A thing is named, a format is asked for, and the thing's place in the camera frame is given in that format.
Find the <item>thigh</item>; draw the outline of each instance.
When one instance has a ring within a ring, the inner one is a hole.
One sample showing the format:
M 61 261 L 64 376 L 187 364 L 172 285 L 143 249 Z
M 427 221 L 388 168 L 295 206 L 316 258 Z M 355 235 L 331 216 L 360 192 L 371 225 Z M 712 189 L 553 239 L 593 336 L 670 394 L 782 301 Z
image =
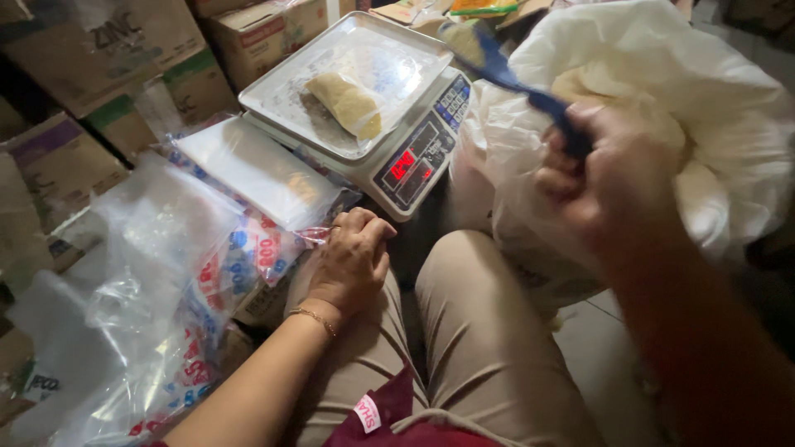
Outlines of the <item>thigh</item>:
M 417 279 L 431 407 L 526 445 L 603 445 L 549 330 L 497 247 L 440 239 Z
M 306 297 L 315 262 L 310 258 L 294 278 L 285 315 Z M 279 445 L 322 445 L 368 390 L 377 390 L 406 363 L 410 366 L 400 291 L 391 272 L 377 300 L 348 322 L 315 366 Z M 418 412 L 428 401 L 416 372 L 414 376 L 413 410 Z

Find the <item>scale weighing tray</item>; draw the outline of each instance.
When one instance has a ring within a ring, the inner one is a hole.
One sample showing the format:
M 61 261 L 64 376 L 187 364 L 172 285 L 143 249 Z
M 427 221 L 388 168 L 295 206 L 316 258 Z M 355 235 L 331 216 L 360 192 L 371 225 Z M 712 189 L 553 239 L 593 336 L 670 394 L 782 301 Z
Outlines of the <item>scale weighing tray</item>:
M 239 96 L 244 118 L 342 174 L 396 221 L 410 219 L 449 163 L 470 83 L 444 44 L 362 12 L 343 17 Z M 304 84 L 353 73 L 386 101 L 383 130 L 357 141 Z

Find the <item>clothing label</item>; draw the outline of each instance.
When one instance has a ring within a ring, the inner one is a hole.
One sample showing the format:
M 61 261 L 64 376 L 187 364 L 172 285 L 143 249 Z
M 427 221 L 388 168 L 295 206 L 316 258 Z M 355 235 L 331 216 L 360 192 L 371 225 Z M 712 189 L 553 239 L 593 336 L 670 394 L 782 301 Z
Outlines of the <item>clothing label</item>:
M 356 412 L 359 420 L 362 421 L 364 433 L 369 433 L 381 426 L 381 416 L 378 415 L 378 407 L 375 406 L 375 402 L 370 396 L 364 395 L 353 411 Z

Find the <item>scale display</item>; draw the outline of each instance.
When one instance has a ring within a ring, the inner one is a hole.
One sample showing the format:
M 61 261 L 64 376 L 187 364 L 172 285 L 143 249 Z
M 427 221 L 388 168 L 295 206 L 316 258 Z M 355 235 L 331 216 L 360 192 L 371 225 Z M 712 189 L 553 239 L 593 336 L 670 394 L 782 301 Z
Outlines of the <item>scale display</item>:
M 438 116 L 430 111 L 373 181 L 398 208 L 406 211 L 455 144 Z

